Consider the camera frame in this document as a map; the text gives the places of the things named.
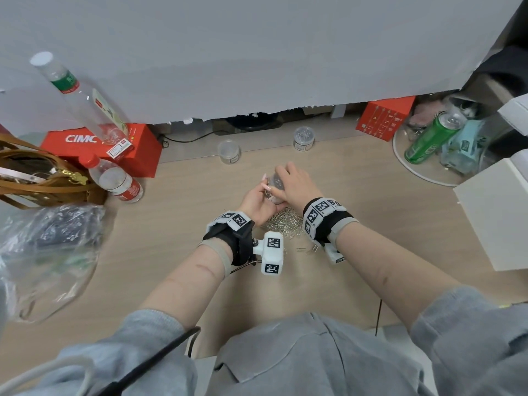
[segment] brown leather bag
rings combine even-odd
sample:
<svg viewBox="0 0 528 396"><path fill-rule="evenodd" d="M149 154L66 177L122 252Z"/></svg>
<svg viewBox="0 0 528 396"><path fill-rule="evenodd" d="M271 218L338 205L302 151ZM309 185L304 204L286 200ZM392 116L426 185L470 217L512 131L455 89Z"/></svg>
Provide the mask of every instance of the brown leather bag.
<svg viewBox="0 0 528 396"><path fill-rule="evenodd" d="M0 134L0 167L9 168L13 160L31 158L44 159L55 167L57 172L49 176L42 183L24 184L0 179L0 200L21 209L31 208L12 196L23 197L37 206L54 206L63 203L90 202L103 204L108 193L97 186L87 171L78 169L69 162L34 146L24 140L9 134ZM86 184L75 180L75 174L80 173L88 179Z"/></svg>

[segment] white cable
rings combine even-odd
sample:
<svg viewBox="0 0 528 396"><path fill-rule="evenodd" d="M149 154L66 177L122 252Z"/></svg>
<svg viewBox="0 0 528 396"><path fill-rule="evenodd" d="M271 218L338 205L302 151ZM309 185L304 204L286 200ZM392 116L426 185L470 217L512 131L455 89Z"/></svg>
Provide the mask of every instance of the white cable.
<svg viewBox="0 0 528 396"><path fill-rule="evenodd" d="M92 359L84 356L70 356L62 359L56 359L48 361L44 364L36 366L29 371L20 374L16 378L10 379L2 386L0 386L0 396L8 396L12 391L17 389L19 386L26 382L32 381L36 378L40 378L44 374L59 368L67 367L70 365L80 365L84 367L84 380L81 387L76 393L76 396L84 396L89 389L92 378L94 377L95 366Z"/></svg>
<svg viewBox="0 0 528 396"><path fill-rule="evenodd" d="M434 180L434 179L429 179L429 178L425 177L424 175L419 174L414 169L412 169L409 165L407 165L407 162L405 161L405 159L401 158L400 155L398 154L398 152L396 151L396 133L392 137L392 151L394 152L394 155L396 156L398 161L401 163L401 165L406 167L408 171L412 172L413 174L418 176L420 179L426 180L427 182L431 182L431 183L434 183L435 185L440 185L440 186L447 186L447 187L456 187L456 186L458 186L458 184L444 183L444 182L439 182L439 181Z"/></svg>

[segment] red box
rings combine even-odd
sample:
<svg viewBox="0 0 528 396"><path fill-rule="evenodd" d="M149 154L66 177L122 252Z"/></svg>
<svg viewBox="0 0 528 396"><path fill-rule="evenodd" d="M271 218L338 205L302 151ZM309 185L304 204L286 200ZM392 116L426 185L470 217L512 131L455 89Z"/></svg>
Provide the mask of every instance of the red box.
<svg viewBox="0 0 528 396"><path fill-rule="evenodd" d="M356 130L389 141L409 116L415 96L369 101Z"/></svg>
<svg viewBox="0 0 528 396"><path fill-rule="evenodd" d="M134 149L118 161L106 152L112 147L105 145L86 128L56 130L49 132L42 148L82 168L79 157L93 152L100 158L113 161L135 177L154 178L162 153L162 145L144 123L128 123L128 139Z"/></svg>

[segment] light wood floor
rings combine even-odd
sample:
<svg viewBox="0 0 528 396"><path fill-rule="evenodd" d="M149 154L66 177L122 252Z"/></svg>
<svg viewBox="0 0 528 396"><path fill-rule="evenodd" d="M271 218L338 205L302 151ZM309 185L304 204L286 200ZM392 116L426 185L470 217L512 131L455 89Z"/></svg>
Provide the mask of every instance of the light wood floor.
<svg viewBox="0 0 528 396"><path fill-rule="evenodd" d="M322 141L308 152L290 146L245 152L231 166L218 157L178 161L159 166L139 203L111 203L114 228L82 297L42 324L7 327L0 380L54 358L64 346L110 335L195 248L211 219L236 208L262 174L288 160L360 222L492 300L528 299L528 270L494 272L452 189L413 176L380 139ZM225 280L199 322L197 356L214 355L230 336L254 325L308 310L362 328L375 325L379 299L358 274L346 263L331 266L323 251L296 252L301 246L309 246L304 235L286 241L279 277L263 276L257 266ZM396 320L385 306L381 323Z"/></svg>

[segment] plastic bag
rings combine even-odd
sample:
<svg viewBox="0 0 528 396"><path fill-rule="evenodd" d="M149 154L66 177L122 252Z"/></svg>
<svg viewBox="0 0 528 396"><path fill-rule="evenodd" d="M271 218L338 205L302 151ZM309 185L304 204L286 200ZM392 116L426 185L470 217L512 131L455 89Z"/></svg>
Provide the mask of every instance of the plastic bag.
<svg viewBox="0 0 528 396"><path fill-rule="evenodd" d="M8 217L0 228L0 286L11 320L42 321L84 291L101 249L104 210L63 204Z"/></svg>

